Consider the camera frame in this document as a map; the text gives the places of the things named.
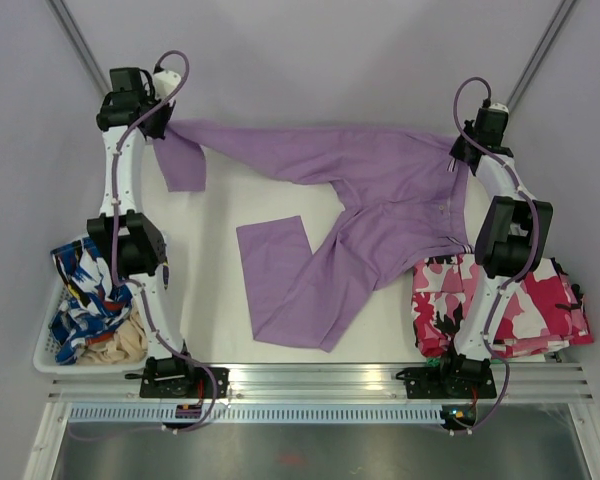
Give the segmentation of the purple trousers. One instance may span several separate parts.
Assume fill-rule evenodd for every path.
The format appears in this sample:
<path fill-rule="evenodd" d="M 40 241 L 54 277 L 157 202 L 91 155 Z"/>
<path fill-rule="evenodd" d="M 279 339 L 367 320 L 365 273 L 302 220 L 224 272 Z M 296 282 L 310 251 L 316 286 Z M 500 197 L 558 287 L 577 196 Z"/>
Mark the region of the purple trousers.
<path fill-rule="evenodd" d="M 173 192 L 213 152 L 264 179 L 236 229 L 256 341 L 334 349 L 371 295 L 419 261 L 467 251 L 468 170 L 447 137 L 395 127 L 172 122 L 153 144 Z"/>

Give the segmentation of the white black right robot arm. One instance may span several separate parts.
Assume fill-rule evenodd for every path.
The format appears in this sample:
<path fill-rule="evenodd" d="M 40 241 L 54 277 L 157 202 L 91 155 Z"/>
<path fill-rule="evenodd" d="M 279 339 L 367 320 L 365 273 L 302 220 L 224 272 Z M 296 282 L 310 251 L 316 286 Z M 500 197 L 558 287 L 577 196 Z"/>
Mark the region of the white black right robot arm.
<path fill-rule="evenodd" d="M 495 335 L 519 283 L 540 264 L 553 215 L 552 205 L 524 186 L 512 152 L 502 145 L 508 119 L 505 105 L 484 100 L 452 148 L 454 159 L 484 187 L 490 206 L 474 246 L 482 271 L 469 312 L 435 373 L 437 387 L 450 398 L 496 396 Z"/>

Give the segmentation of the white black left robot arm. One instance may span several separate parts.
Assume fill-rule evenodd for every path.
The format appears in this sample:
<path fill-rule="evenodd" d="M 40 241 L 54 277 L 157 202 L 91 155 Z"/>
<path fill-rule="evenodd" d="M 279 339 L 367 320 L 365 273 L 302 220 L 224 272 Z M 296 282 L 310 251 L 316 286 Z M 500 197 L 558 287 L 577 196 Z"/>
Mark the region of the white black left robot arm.
<path fill-rule="evenodd" d="M 173 111 L 150 73 L 137 67 L 111 70 L 112 89 L 104 97 L 96 123 L 106 154 L 103 200 L 87 233 L 107 262 L 116 285 L 129 289 L 142 321 L 147 353 L 141 377 L 143 398 L 185 398 L 201 381 L 166 298 L 167 244 L 143 212 L 141 161 L 148 141 L 161 139 Z"/>

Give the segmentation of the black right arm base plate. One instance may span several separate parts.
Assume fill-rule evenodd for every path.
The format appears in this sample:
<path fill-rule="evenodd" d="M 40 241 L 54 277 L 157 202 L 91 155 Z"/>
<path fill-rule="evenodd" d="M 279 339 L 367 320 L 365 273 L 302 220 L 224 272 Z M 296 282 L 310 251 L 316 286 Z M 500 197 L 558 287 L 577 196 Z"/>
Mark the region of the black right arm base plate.
<path fill-rule="evenodd" d="M 402 382 L 408 399 L 471 400 L 495 399 L 496 386 L 490 370 L 485 375 L 443 372 L 430 366 L 408 367 L 399 371 L 395 379 Z"/>

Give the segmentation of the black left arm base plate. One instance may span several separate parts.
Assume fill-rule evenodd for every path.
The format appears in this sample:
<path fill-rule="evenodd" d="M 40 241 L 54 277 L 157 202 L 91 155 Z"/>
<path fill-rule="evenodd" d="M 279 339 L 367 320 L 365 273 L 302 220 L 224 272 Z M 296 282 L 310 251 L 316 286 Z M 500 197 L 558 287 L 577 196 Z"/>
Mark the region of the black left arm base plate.
<path fill-rule="evenodd" d="M 180 371 L 146 371 L 141 380 L 139 396 L 146 399 L 200 399 L 225 398 L 229 386 L 229 370 L 211 368 L 216 380 L 202 368 L 194 367 Z"/>

